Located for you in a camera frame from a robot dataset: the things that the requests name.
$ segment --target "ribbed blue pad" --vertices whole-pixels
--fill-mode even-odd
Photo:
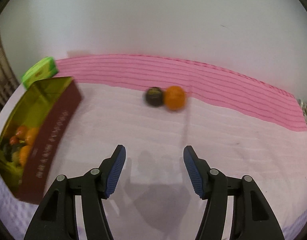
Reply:
[[[189,151],[185,148],[183,151],[183,161],[186,165],[194,192],[199,195],[200,198],[203,196],[203,189],[202,189],[202,178],[198,172],[196,165],[194,164],[193,159]]]
[[[109,172],[109,176],[107,179],[107,188],[105,194],[109,197],[114,190],[116,189],[123,165],[125,164],[126,160],[126,149],[124,147],[121,148],[118,157],[116,158],[111,171]]]

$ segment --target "silver screw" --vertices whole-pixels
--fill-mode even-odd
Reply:
[[[92,169],[92,170],[90,171],[90,173],[91,173],[92,175],[97,175],[99,172],[100,172],[100,170],[97,169],[97,168]]]
[[[65,178],[65,176],[64,176],[64,175],[59,175],[59,176],[57,177],[57,180],[58,180],[58,181],[63,181],[63,180],[64,180],[64,178]]]
[[[249,175],[244,176],[245,181],[251,182],[252,178]]]
[[[211,170],[210,170],[210,173],[211,173],[212,175],[218,175],[218,174],[219,174],[219,171],[216,170],[216,169],[211,169]]]

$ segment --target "pink border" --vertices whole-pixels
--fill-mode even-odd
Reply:
[[[58,76],[145,91],[183,87],[208,104],[237,110],[289,130],[306,131],[302,110],[290,93],[221,67],[164,57],[91,55],[57,60]]]

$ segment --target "green package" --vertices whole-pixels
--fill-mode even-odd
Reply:
[[[53,57],[45,57],[24,73],[21,82],[28,89],[37,80],[53,77],[58,73]]]

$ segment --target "wall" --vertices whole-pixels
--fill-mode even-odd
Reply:
[[[18,77],[49,55],[140,53],[229,68],[307,101],[298,0],[11,0],[0,30]]]

